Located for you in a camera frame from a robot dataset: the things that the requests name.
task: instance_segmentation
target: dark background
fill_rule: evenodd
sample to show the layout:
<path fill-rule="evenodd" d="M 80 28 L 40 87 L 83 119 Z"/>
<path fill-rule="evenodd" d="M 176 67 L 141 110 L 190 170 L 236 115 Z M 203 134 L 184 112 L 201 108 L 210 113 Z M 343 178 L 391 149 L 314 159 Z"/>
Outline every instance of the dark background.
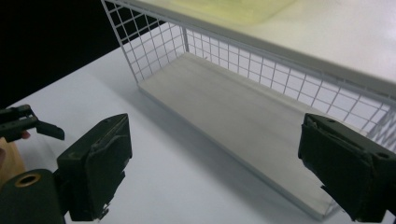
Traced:
<path fill-rule="evenodd" d="M 100 0 L 0 1 L 0 108 L 119 46 Z"/>

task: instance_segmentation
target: shelf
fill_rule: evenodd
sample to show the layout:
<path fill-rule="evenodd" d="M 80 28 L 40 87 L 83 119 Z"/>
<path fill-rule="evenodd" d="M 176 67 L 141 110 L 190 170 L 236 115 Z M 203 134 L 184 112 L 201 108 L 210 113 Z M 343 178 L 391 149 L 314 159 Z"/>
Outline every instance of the shelf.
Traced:
<path fill-rule="evenodd" d="M 248 1 L 253 6 L 258 2 Z M 283 7 L 269 4 L 269 9 L 263 12 L 266 16 L 240 22 L 227 15 L 223 15 L 223 19 L 213 15 L 216 8 L 194 9 L 186 3 L 210 2 L 205 0 L 125 2 L 250 47 L 264 49 L 292 63 L 396 96 L 395 1 L 294 0 L 290 3 L 285 0 L 281 1 Z M 245 3 L 230 1 L 229 8 L 242 8 L 237 4 Z"/>
<path fill-rule="evenodd" d="M 304 114 L 315 109 L 189 53 L 139 87 L 305 212 L 323 218 L 331 210 L 332 198 L 297 157 Z"/>

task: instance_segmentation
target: yellow object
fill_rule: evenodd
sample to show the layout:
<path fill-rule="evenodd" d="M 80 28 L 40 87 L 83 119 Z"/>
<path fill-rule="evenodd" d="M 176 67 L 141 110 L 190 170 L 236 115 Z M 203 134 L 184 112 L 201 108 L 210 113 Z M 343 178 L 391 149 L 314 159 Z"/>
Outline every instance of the yellow object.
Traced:
<path fill-rule="evenodd" d="M 25 172 L 25 167 L 15 143 L 7 143 L 5 138 L 0 138 L 0 148 L 6 152 L 6 158 L 0 166 L 1 188 L 10 178 Z"/>
<path fill-rule="evenodd" d="M 236 24 L 264 21 L 294 0 L 172 0 L 172 3 Z"/>

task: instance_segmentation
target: white tabletop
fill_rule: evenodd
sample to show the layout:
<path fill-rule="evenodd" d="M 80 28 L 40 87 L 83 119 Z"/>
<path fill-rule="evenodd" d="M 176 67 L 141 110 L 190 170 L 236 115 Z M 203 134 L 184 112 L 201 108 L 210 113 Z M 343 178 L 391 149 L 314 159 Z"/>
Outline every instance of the white tabletop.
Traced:
<path fill-rule="evenodd" d="M 125 0 L 369 89 L 396 96 L 396 1 L 295 0 L 262 20 L 216 16 L 210 7 L 182 2 L 206 0 Z M 231 8 L 258 0 L 228 1 Z"/>
<path fill-rule="evenodd" d="M 317 223 L 142 94 L 120 49 L 15 105 L 22 104 L 65 131 L 64 142 L 33 130 L 17 141 L 29 170 L 54 171 L 56 158 L 97 122 L 128 113 L 134 156 L 102 224 Z M 384 223 L 393 219 L 387 213 Z M 339 211 L 324 223 L 352 222 Z"/>

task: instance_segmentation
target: wire mesh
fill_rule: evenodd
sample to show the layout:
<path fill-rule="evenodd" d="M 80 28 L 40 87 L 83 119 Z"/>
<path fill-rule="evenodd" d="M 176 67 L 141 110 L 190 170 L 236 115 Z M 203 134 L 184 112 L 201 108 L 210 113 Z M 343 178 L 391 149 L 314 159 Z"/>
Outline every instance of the wire mesh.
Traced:
<path fill-rule="evenodd" d="M 128 3 L 103 3 L 136 82 L 189 52 L 342 120 L 396 150 L 393 100 Z"/>

